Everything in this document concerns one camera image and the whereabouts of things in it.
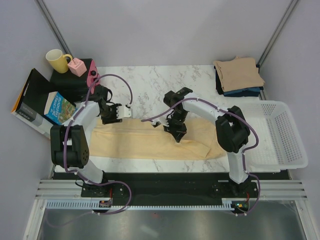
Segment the cream yellow t shirt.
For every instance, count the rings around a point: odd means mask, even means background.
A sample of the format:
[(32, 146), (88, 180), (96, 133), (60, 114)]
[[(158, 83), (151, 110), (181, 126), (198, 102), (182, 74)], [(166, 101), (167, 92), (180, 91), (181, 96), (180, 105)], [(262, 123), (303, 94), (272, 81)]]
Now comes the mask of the cream yellow t shirt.
[(203, 118), (185, 122), (186, 135), (180, 142), (161, 126), (153, 127), (139, 119), (102, 124), (97, 121), (90, 138), (91, 156), (117, 159), (202, 161), (224, 157), (215, 126)]

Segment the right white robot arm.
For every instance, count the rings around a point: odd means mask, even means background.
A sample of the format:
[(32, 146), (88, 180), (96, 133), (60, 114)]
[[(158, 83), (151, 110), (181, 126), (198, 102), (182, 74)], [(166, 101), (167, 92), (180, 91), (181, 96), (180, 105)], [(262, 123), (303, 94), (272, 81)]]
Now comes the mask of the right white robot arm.
[(163, 102), (173, 110), (171, 116), (167, 117), (164, 131), (171, 134), (177, 143), (187, 134), (185, 120), (189, 112), (214, 124), (217, 142), (227, 152), (229, 178), (232, 180), (229, 191), (235, 197), (242, 196), (247, 191), (245, 181), (248, 175), (241, 160), (241, 151), (247, 145), (251, 131), (245, 124), (241, 109), (233, 106), (220, 110), (207, 100), (198, 98), (187, 87), (177, 92), (172, 90), (167, 92)]

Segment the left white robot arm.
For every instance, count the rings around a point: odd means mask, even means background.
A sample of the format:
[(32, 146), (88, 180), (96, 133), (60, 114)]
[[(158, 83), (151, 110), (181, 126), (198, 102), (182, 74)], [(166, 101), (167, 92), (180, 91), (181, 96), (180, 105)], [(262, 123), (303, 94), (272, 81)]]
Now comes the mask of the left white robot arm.
[(92, 185), (92, 191), (99, 197), (110, 191), (106, 173), (89, 160), (90, 150), (85, 129), (100, 116), (102, 123), (115, 124), (123, 120), (118, 111), (120, 103), (111, 103), (108, 96), (112, 92), (105, 86), (98, 85), (88, 100), (62, 125), (50, 129), (51, 161), (55, 166), (64, 168), (66, 173), (74, 173), (84, 182)]

